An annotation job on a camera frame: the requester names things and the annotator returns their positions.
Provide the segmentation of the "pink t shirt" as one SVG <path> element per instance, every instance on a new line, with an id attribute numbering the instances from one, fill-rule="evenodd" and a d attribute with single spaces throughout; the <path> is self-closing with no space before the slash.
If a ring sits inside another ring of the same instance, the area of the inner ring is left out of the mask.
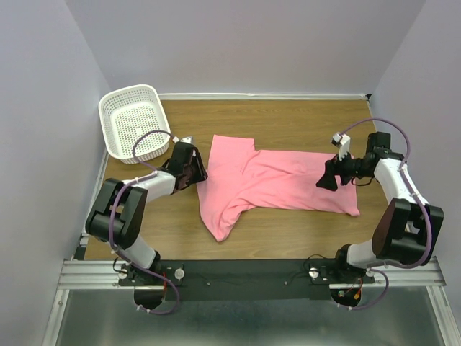
<path id="1" fill-rule="evenodd" d="M 215 135 L 207 179 L 197 184 L 200 216 L 217 242 L 253 208 L 319 210 L 359 216 L 355 186 L 317 187 L 332 154 L 257 150 L 252 138 Z"/>

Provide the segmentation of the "white perforated plastic basket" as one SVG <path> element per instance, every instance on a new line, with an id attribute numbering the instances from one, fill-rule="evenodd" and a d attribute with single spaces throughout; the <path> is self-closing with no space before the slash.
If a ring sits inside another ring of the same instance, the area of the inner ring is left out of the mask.
<path id="1" fill-rule="evenodd" d="M 155 159 L 169 148 L 169 122 L 152 86 L 110 92 L 100 99 L 98 111 L 107 152 L 122 163 Z"/>

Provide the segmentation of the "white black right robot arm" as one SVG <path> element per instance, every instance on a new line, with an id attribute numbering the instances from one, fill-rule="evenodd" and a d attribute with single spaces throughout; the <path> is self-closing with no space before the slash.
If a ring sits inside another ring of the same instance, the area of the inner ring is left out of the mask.
<path id="1" fill-rule="evenodd" d="M 317 187 L 337 191 L 359 178 L 376 179 L 388 206 L 369 241 L 346 244 L 336 253 L 331 265 L 333 277 L 350 281 L 357 271 L 381 265 L 413 269 L 426 265 L 442 227 L 444 212 L 431 205 L 413 183 L 404 155 L 390 148 L 388 133 L 371 133 L 362 158 L 349 152 L 350 137 L 336 133 L 332 144 L 339 152 L 325 163 L 325 172 Z"/>

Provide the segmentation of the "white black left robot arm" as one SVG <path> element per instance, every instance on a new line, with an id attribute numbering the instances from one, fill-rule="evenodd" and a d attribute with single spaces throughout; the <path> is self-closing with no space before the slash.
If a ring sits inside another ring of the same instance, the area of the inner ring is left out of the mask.
<path id="1" fill-rule="evenodd" d="M 143 240 L 140 228 L 146 205 L 207 179 L 198 148 L 185 139 L 153 173 L 132 180 L 106 179 L 86 220 L 85 230 L 135 267 L 145 285 L 155 283 L 161 256 Z"/>

